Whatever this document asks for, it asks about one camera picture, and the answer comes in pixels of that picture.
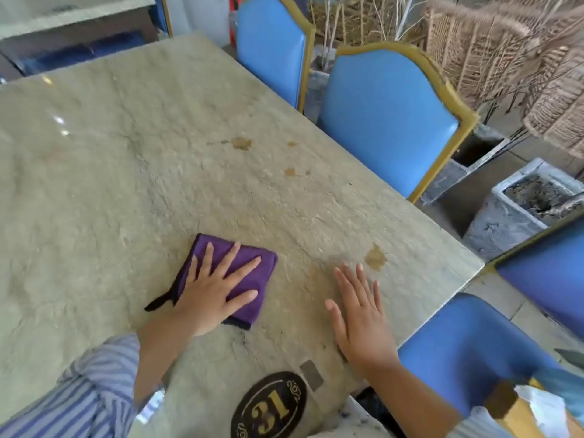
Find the person's right forearm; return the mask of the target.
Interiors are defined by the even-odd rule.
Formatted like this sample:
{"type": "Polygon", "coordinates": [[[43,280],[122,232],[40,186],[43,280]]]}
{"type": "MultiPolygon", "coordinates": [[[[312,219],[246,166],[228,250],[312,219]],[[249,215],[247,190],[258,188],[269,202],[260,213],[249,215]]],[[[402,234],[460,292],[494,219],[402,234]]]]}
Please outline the person's right forearm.
{"type": "Polygon", "coordinates": [[[367,361],[359,372],[407,438],[446,438],[463,420],[460,412],[396,358],[367,361]]]}

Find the blue chair with gold frame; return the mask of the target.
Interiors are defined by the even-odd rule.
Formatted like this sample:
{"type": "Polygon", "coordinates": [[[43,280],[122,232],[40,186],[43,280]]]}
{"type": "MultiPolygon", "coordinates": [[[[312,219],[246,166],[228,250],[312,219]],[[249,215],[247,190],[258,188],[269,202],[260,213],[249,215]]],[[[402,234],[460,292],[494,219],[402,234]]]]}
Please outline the blue chair with gold frame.
{"type": "Polygon", "coordinates": [[[417,202],[479,115],[418,47],[337,49],[317,126],[409,202],[417,202]]]}
{"type": "Polygon", "coordinates": [[[239,5],[239,63],[302,114],[315,35],[295,0],[242,0],[239,5]]]}
{"type": "Polygon", "coordinates": [[[468,416],[501,380],[536,379],[584,426],[584,377],[563,368],[484,300],[457,294],[398,349],[402,364],[468,416]]]}
{"type": "Polygon", "coordinates": [[[544,229],[487,263],[584,343],[584,211],[544,229]]]}

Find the white tissue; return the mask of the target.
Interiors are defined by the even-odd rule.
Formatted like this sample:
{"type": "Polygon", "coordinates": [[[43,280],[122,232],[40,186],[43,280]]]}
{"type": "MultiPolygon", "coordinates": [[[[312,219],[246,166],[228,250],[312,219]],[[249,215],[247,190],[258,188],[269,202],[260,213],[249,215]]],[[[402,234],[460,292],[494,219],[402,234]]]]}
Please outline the white tissue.
{"type": "Polygon", "coordinates": [[[545,438],[570,438],[566,405],[561,397],[530,385],[516,385],[514,390],[528,403],[545,438]]]}

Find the person's left forearm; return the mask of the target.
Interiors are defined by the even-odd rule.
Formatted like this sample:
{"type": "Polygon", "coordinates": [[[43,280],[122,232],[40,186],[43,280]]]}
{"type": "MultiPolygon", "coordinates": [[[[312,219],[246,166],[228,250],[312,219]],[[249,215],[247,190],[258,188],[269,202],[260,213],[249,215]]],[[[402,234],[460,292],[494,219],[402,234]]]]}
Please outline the person's left forearm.
{"type": "Polygon", "coordinates": [[[137,331],[139,362],[134,403],[142,405],[194,337],[196,322],[190,310],[175,307],[151,319],[137,331]]]}

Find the marble table with dark base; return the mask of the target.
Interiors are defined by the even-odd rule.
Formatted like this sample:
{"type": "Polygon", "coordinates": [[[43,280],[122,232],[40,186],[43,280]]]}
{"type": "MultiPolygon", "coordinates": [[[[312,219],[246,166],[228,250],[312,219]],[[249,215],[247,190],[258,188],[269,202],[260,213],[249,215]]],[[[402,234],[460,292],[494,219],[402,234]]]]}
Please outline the marble table with dark base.
{"type": "Polygon", "coordinates": [[[171,37],[166,0],[0,0],[0,84],[23,78],[23,61],[121,34],[171,37]]]}

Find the black oval table plaque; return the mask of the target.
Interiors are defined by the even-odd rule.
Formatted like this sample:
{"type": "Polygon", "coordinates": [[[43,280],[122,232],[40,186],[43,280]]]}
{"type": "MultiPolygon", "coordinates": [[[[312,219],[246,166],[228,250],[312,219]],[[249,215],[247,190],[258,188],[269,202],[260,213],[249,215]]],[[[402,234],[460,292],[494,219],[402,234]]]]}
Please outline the black oval table plaque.
{"type": "Polygon", "coordinates": [[[267,375],[237,405],[230,438],[291,438],[307,400],[307,385],[299,374],[280,371],[267,375]]]}

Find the dry white branches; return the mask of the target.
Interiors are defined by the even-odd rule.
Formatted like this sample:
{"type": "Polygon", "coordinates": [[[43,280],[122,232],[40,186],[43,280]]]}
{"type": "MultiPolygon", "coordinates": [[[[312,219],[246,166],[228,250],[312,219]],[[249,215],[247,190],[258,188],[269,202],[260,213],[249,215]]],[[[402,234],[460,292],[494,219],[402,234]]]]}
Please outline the dry white branches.
{"type": "Polygon", "coordinates": [[[316,43],[359,46],[412,42],[422,35],[429,0],[306,0],[316,43]]]}

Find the wooden tissue box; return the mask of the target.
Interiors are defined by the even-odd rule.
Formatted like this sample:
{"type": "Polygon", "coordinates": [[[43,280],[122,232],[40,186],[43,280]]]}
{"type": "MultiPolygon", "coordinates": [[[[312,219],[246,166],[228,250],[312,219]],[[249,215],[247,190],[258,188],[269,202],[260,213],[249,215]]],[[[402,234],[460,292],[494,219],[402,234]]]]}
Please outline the wooden tissue box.
{"type": "MultiPolygon", "coordinates": [[[[541,384],[532,378],[528,384],[544,390],[541,384]]],[[[514,388],[516,384],[501,380],[486,399],[485,407],[499,426],[513,438],[545,438],[536,426],[528,403],[518,397],[514,388]]],[[[567,410],[570,438],[584,438],[582,426],[567,410]]]]}

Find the person's left hand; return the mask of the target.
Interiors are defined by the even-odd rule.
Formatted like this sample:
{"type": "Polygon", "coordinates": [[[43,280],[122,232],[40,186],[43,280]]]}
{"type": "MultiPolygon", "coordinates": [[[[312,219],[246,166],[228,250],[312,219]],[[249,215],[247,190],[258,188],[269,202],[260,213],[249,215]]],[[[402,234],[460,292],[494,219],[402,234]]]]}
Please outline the person's left hand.
{"type": "Polygon", "coordinates": [[[241,283],[259,265],[261,257],[255,257],[238,270],[240,272],[240,282],[227,282],[227,280],[214,281],[214,271],[212,271],[214,247],[211,242],[206,245],[204,257],[201,265],[198,265],[196,282],[185,288],[175,307],[188,309],[191,311],[196,322],[194,337],[202,336],[214,330],[223,322],[223,306],[228,300],[230,292],[241,283]]]}

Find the person's right hand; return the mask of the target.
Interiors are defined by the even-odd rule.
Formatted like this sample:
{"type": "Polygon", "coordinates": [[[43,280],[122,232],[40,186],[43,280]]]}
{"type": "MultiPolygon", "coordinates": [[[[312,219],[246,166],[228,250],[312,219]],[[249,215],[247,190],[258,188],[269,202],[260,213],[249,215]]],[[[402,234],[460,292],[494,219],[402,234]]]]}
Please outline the person's right hand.
{"type": "Polygon", "coordinates": [[[399,360],[399,357],[397,346],[385,320],[385,315],[381,317],[375,309],[373,285],[369,284],[367,277],[366,306],[350,310],[347,305],[347,292],[352,291],[347,279],[348,268],[349,265],[343,263],[335,267],[333,271],[342,298],[343,309],[340,308],[340,310],[346,322],[348,336],[347,346],[338,347],[351,367],[360,374],[360,365],[367,361],[390,360],[390,358],[399,360]]]}

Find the grey planter with branches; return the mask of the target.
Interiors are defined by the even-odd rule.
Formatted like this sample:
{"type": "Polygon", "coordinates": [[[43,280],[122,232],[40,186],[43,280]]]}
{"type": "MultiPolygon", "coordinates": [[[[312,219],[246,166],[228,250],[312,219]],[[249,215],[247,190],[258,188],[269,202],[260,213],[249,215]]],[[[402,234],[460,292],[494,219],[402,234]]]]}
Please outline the grey planter with branches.
{"type": "Polygon", "coordinates": [[[312,52],[303,114],[314,124],[318,121],[335,56],[336,48],[324,44],[316,44],[312,52]]]}

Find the stack of wicker chairs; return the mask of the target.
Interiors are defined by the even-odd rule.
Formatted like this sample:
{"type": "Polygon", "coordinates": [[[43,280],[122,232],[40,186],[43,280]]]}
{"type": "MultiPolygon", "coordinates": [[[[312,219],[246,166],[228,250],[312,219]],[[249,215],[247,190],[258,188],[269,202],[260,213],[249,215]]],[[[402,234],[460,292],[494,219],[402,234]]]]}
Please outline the stack of wicker chairs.
{"type": "Polygon", "coordinates": [[[424,49],[488,120],[523,95],[520,131],[584,159],[584,0],[428,0],[424,49]]]}

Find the blue striped shirt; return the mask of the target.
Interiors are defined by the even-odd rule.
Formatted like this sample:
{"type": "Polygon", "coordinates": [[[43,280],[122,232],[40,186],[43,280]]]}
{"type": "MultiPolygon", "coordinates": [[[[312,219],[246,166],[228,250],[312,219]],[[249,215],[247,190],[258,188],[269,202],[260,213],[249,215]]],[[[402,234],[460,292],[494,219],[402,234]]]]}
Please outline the blue striped shirt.
{"type": "Polygon", "coordinates": [[[147,422],[164,397],[162,385],[134,401],[140,343],[135,333],[87,350],[56,386],[0,425],[0,438],[127,438],[147,422]]]}

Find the grey stone planter with soil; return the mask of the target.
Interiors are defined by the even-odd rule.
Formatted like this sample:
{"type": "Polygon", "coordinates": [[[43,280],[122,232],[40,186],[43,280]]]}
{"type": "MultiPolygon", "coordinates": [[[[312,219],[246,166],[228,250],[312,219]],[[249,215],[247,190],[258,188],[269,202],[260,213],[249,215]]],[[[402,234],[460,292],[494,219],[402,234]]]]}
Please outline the grey stone planter with soil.
{"type": "Polygon", "coordinates": [[[494,186],[463,244],[486,263],[584,211],[584,183],[540,158],[494,186]]]}

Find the grey rectangular sticker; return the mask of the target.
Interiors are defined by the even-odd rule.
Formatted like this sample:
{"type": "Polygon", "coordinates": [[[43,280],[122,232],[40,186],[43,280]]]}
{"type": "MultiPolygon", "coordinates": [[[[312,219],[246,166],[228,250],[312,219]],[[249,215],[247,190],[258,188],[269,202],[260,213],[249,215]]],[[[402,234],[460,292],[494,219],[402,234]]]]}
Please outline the grey rectangular sticker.
{"type": "Polygon", "coordinates": [[[315,363],[311,360],[306,360],[299,366],[302,375],[310,387],[312,392],[316,392],[324,384],[324,378],[320,374],[315,363]]]}

